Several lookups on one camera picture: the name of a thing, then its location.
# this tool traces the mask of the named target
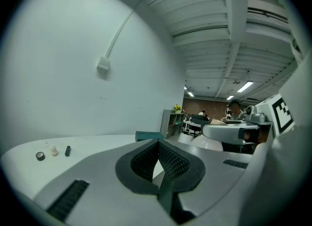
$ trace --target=white wall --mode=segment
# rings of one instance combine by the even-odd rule
[[[109,73],[96,69],[131,10],[120,0],[24,2],[0,55],[2,153],[38,139],[160,130],[163,109],[182,105],[186,67],[144,3],[117,38]]]

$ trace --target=ceiling light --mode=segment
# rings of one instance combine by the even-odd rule
[[[243,92],[245,89],[249,88],[254,82],[253,81],[248,81],[240,90],[238,90],[238,93]]]

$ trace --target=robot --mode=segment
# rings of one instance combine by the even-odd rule
[[[45,225],[267,224],[310,170],[312,118],[302,108],[312,104],[311,69],[310,50],[278,94],[248,107],[244,121],[202,125],[204,136],[238,145],[246,131],[269,128],[253,155],[145,140],[85,158],[44,187],[35,203],[18,196]],[[164,172],[153,179],[158,160]]]

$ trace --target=desk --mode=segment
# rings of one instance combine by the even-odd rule
[[[50,154],[45,142],[56,146],[57,156]],[[82,159],[98,152],[134,142],[134,135],[101,135],[37,140],[10,149],[1,157],[0,163],[11,186],[30,199],[34,199],[45,185]],[[69,157],[64,155],[67,146],[71,146]],[[43,161],[36,159],[36,153],[39,151],[45,155]],[[163,168],[158,161],[153,178],[162,171]]]
[[[193,123],[193,122],[191,122],[191,121],[183,121],[183,123],[185,123],[186,124],[186,126],[185,126],[185,129],[184,129],[184,131],[186,132],[186,130],[189,130],[189,126],[191,125],[191,126],[195,126],[195,127],[201,127],[201,125],[199,125],[199,124],[195,124],[195,123]]]

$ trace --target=black slot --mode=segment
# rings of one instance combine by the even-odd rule
[[[234,167],[238,167],[238,168],[242,168],[242,169],[246,169],[248,166],[247,163],[242,163],[242,162],[234,161],[231,159],[227,159],[223,163],[226,165],[229,165],[229,166],[234,166]]]
[[[88,186],[89,183],[83,180],[75,180],[47,209],[47,212],[64,222]]]

